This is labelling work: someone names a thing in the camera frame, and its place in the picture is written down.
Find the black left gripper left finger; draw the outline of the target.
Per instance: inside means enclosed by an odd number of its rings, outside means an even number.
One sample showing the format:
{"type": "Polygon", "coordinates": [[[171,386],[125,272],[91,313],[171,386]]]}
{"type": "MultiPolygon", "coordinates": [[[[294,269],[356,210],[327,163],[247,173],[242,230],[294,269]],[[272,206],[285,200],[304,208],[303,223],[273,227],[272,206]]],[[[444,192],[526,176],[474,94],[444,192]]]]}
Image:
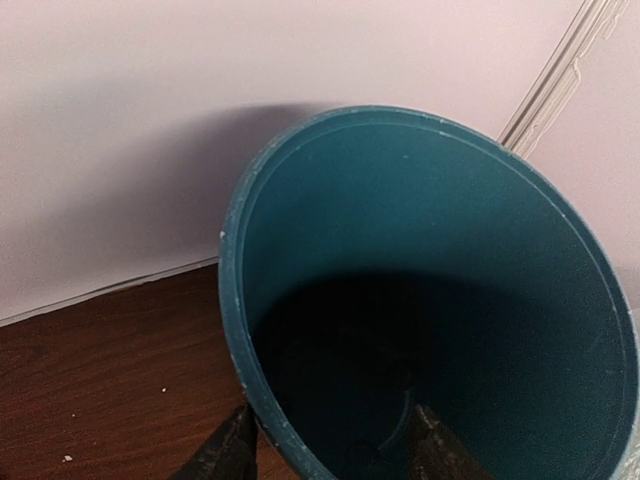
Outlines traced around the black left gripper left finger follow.
{"type": "Polygon", "coordinates": [[[256,479],[257,423],[248,403],[235,408],[195,453],[172,474],[173,479],[256,479]]]}

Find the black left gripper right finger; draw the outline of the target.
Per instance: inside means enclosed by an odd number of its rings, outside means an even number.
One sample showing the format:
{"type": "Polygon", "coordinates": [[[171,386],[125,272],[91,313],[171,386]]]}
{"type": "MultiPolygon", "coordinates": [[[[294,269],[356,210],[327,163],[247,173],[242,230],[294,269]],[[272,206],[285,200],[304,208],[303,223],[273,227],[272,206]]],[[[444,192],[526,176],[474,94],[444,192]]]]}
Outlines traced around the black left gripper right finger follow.
{"type": "Polygon", "coordinates": [[[410,479],[493,479],[428,406],[414,406],[408,441],[410,479]]]}

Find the teal plastic trash bin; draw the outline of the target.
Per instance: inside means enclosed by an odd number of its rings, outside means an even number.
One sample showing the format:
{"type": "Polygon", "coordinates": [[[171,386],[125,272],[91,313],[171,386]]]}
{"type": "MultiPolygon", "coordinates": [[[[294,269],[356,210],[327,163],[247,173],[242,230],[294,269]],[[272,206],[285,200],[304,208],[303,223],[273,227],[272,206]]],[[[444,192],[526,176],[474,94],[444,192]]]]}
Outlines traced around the teal plastic trash bin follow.
{"type": "Polygon", "coordinates": [[[623,479],[639,339],[622,285],[534,168],[450,120],[317,115],[246,167],[220,233],[227,345],[304,479],[405,479],[435,414],[496,479],[623,479]]]}

